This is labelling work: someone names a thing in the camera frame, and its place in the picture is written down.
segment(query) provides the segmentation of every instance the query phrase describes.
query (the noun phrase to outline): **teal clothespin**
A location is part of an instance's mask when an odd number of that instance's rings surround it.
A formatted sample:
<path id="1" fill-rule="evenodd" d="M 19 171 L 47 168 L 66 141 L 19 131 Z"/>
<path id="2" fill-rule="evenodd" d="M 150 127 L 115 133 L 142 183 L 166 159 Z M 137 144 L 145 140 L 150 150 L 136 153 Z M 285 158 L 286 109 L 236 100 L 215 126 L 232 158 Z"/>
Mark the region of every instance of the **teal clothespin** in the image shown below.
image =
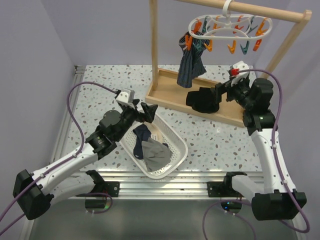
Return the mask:
<path id="1" fill-rule="evenodd" d="M 202 41 L 200 39 L 198 40 L 198 42 L 196 44 L 194 42 L 192 44 L 199 52 L 201 52 L 203 50 Z"/>
<path id="2" fill-rule="evenodd" d="M 253 16 L 253 17 L 250 19 L 250 30 L 249 30 L 248 34 L 251 33 L 253 30 L 255 30 L 255 29 L 258 27 L 258 25 L 255 26 L 255 27 L 252 27 L 252 23 L 254 22 L 254 18 L 255 18 L 255 16 Z"/>
<path id="3" fill-rule="evenodd" d="M 246 41 L 245 47 L 241 46 L 241 44 L 240 44 L 240 48 L 241 48 L 242 53 L 244 55 L 246 55 L 248 52 L 248 49 L 249 49 L 249 41 Z"/>
<path id="4" fill-rule="evenodd" d="M 207 18 L 209 16 L 205 16 L 204 21 L 203 21 L 203 25 L 202 25 L 202 33 L 205 33 L 207 31 L 206 27 L 207 27 Z"/>

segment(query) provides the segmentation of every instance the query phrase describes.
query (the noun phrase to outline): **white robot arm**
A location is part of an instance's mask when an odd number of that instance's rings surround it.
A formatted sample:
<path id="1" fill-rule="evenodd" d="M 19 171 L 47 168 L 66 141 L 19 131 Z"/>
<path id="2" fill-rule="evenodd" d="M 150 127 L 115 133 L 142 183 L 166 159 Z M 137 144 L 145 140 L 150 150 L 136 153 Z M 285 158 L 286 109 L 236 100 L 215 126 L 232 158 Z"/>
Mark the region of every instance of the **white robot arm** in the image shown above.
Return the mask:
<path id="1" fill-rule="evenodd" d="M 273 96 L 273 84 L 265 78 L 257 78 L 250 86 L 249 66 L 243 61 L 234 64 L 230 71 L 230 80 L 218 83 L 214 88 L 214 101 L 221 102 L 221 95 L 226 93 L 227 101 L 235 100 L 244 108 L 243 123 L 257 149 L 264 178 L 264 187 L 259 187 L 244 172 L 228 172 L 224 177 L 220 191 L 236 191 L 251 202 L 252 211 L 257 220 L 293 219 L 299 210 L 288 191 L 302 208 L 306 202 L 304 192 L 297 192 L 281 152 L 279 133 L 275 131 L 272 144 L 275 116 L 269 110 Z M 279 161 L 276 164 L 274 149 Z"/>
<path id="2" fill-rule="evenodd" d="M 101 193 L 106 190 L 106 183 L 95 170 L 78 172 L 107 156 L 116 147 L 132 124 L 137 122 L 152 123 L 158 105 L 148 106 L 141 103 L 143 112 L 137 110 L 139 99 L 134 99 L 134 91 L 124 89 L 117 91 L 115 97 L 122 109 L 107 111 L 99 125 L 83 144 L 54 163 L 29 173 L 23 170 L 16 176 L 13 196 L 18 196 L 35 180 L 17 200 L 29 220 L 44 214 L 52 204 L 73 196 L 87 193 Z"/>

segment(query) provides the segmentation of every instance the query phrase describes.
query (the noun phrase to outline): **lavender wall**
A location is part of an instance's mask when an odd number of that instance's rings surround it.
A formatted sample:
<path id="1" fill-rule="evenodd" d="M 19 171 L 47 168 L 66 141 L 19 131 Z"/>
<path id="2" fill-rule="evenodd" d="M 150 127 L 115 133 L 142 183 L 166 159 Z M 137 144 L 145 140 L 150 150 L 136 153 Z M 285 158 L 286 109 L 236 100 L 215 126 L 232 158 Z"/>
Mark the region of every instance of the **lavender wall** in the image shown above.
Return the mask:
<path id="1" fill-rule="evenodd" d="M 303 208 L 311 222 L 310 240 L 320 238 L 320 1 L 291 0 L 288 10 L 313 11 L 311 21 L 274 74 L 284 93 L 279 121 L 281 149 L 298 191 L 307 195 Z M 256 67 L 265 68 L 292 24 L 280 23 L 265 46 Z"/>
<path id="2" fill-rule="evenodd" d="M 13 200 L 17 173 L 48 164 L 73 69 L 40 0 L 1 1 L 1 213 Z M 15 205 L 0 230 L 21 214 Z M 18 239 L 22 224 L 20 220 L 1 239 Z"/>
<path id="3" fill-rule="evenodd" d="M 42 0 L 61 41 L 77 65 L 151 64 L 148 0 Z M 242 0 L 241 2 L 285 9 L 290 0 Z M 179 64 L 179 38 L 190 21 L 205 14 L 221 14 L 221 9 L 174 0 L 158 1 L 159 64 Z M 237 45 L 231 54 L 226 42 L 214 42 L 213 51 L 203 54 L 208 65 L 232 64 L 244 60 L 255 63 L 263 49 L 243 55 Z"/>

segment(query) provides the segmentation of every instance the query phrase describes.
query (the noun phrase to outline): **orange clothespin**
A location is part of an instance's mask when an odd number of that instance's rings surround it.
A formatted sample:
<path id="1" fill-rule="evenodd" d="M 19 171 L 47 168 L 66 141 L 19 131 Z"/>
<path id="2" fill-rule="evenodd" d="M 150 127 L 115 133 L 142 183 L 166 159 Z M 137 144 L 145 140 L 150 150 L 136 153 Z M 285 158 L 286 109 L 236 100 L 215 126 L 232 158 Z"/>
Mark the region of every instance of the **orange clothespin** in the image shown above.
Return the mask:
<path id="1" fill-rule="evenodd" d="M 259 40 L 257 40 L 257 41 L 255 42 L 255 45 L 254 45 L 254 47 L 253 47 L 253 51 L 256 52 L 256 51 L 258 50 L 258 48 L 260 47 L 261 42 L 262 42 L 262 39 L 259 39 Z"/>
<path id="2" fill-rule="evenodd" d="M 234 54 L 235 51 L 236 51 L 236 46 L 237 46 L 237 41 L 236 40 L 233 40 L 233 43 L 232 43 L 232 46 L 230 46 L 228 44 L 228 49 L 230 51 L 231 54 Z"/>
<path id="3" fill-rule="evenodd" d="M 199 19 L 197 19 L 196 24 L 194 25 L 194 29 L 192 31 L 194 34 L 196 34 L 199 31 L 199 29 L 201 28 L 201 24 L 202 22 Z"/>
<path id="4" fill-rule="evenodd" d="M 184 49 L 187 49 L 188 51 L 191 49 L 191 46 L 192 46 L 192 39 L 193 37 L 189 35 L 186 35 L 185 36 L 185 48 Z"/>
<path id="5" fill-rule="evenodd" d="M 215 20 L 218 21 L 219 18 L 220 18 L 220 16 L 216 16 L 216 17 L 215 17 Z M 216 23 L 213 24 L 213 29 L 219 29 L 219 28 L 221 28 L 221 27 L 220 27 L 220 26 L 217 26 Z"/>
<path id="6" fill-rule="evenodd" d="M 210 39 L 210 42 L 209 42 L 209 46 L 207 44 L 204 43 L 204 46 L 206 49 L 208 49 L 209 52 L 212 51 L 212 47 L 213 47 L 213 41 L 212 39 Z"/>
<path id="7" fill-rule="evenodd" d="M 262 23 L 260 24 L 258 30 L 256 31 L 255 35 L 256 36 L 260 36 L 260 35 L 263 35 L 268 29 L 265 29 L 265 30 L 262 30 L 262 28 L 264 27 L 265 25 L 265 21 L 267 20 L 267 18 L 265 17 L 262 21 Z"/>
<path id="8" fill-rule="evenodd" d="M 238 21 L 237 22 L 240 22 L 241 21 L 241 19 L 242 19 L 242 17 L 243 17 L 243 15 L 241 15 L 239 18 L 238 18 Z M 241 29 L 243 29 L 245 26 L 242 26 L 242 27 L 239 27 L 239 25 L 235 25 L 235 29 L 238 29 L 238 30 L 241 30 Z"/>

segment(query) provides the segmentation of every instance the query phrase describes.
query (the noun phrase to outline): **plastic basket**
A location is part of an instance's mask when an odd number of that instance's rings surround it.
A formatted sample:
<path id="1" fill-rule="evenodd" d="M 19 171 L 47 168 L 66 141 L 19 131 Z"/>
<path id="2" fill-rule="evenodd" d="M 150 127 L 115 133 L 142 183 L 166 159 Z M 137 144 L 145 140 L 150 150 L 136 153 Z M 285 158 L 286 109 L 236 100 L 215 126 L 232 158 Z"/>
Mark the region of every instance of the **plastic basket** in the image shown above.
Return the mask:
<path id="1" fill-rule="evenodd" d="M 186 142 L 174 131 L 158 114 L 155 114 L 152 122 L 162 134 L 163 143 L 168 144 L 172 152 L 170 162 L 163 168 L 157 171 L 148 171 L 144 160 L 137 159 L 134 154 L 137 136 L 133 133 L 133 129 L 141 125 L 140 122 L 135 122 L 132 127 L 126 132 L 120 141 L 121 146 L 129 154 L 141 171 L 152 179 L 161 179 L 175 170 L 187 157 L 188 146 Z"/>

